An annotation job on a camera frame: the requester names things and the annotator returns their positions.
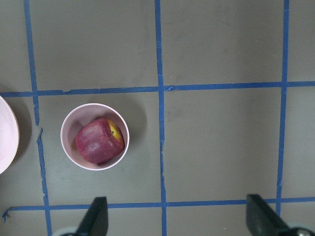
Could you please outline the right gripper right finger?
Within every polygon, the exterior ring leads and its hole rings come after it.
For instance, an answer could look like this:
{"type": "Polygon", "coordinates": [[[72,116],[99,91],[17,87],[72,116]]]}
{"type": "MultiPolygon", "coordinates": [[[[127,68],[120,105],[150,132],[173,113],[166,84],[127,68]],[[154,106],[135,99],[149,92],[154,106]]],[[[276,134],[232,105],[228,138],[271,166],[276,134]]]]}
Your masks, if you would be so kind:
{"type": "Polygon", "coordinates": [[[303,227],[289,227],[258,194],[248,194],[246,226],[252,236],[313,236],[303,227]]]}

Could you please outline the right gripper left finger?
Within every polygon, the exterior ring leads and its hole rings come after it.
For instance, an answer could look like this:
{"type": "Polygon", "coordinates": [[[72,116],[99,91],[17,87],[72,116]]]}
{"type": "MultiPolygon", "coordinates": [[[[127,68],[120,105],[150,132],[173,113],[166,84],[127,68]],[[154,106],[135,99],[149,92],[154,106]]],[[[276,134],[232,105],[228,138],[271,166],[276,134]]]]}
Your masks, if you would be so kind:
{"type": "Polygon", "coordinates": [[[96,197],[83,217],[75,235],[106,236],[108,224],[107,199],[106,197],[96,197]]]}

